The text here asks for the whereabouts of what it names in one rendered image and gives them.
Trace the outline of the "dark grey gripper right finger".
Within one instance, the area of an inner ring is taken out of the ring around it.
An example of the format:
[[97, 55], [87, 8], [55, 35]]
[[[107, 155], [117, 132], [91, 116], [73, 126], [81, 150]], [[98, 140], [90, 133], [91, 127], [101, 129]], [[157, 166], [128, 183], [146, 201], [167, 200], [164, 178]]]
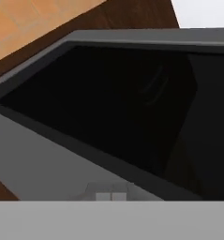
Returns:
[[113, 201], [155, 202], [161, 198], [129, 182], [116, 183], [112, 186]]

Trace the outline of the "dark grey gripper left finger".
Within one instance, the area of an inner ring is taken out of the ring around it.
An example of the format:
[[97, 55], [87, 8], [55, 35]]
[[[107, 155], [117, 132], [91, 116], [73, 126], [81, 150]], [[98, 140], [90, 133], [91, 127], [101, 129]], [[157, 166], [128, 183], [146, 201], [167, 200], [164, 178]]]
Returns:
[[112, 199], [112, 185], [110, 183], [89, 183], [85, 191], [69, 198], [71, 201], [110, 201]]

